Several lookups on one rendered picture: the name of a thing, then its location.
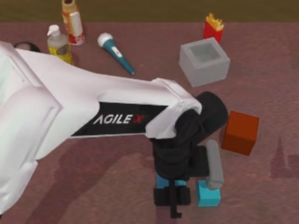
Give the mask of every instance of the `red letter x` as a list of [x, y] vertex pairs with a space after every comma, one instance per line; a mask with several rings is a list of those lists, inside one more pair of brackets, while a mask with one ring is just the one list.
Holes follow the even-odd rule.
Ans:
[[144, 118], [144, 115], [137, 114], [136, 119], [133, 121], [134, 124], [140, 124], [142, 119]]

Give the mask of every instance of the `teal microphone handle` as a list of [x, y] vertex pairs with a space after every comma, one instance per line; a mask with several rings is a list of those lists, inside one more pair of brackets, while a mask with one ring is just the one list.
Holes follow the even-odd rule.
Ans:
[[133, 67], [126, 60], [126, 58], [119, 52], [113, 39], [106, 40], [103, 44], [103, 49], [108, 51], [130, 75], [135, 74]]

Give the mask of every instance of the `blue cube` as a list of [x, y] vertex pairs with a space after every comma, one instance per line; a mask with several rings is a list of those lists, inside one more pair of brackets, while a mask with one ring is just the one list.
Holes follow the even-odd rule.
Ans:
[[197, 196], [199, 207], [217, 207], [221, 200], [220, 189], [210, 190], [204, 180], [197, 182]]
[[[186, 181], [175, 181], [176, 186], [186, 186]], [[163, 189], [169, 187], [169, 181], [157, 174], [157, 188]]]

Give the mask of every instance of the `toy fries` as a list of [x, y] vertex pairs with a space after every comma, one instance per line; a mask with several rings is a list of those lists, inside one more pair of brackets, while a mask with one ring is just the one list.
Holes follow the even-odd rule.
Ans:
[[206, 17], [204, 39], [214, 37], [220, 43], [223, 33], [222, 20], [215, 19], [212, 13]]

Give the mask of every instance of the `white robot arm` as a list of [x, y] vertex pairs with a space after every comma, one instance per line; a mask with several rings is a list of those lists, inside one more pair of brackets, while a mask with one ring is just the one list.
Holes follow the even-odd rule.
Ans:
[[190, 110], [204, 114], [173, 81], [95, 74], [0, 42], [0, 214], [20, 198], [36, 161], [67, 138], [145, 134], [157, 143], [175, 138]]

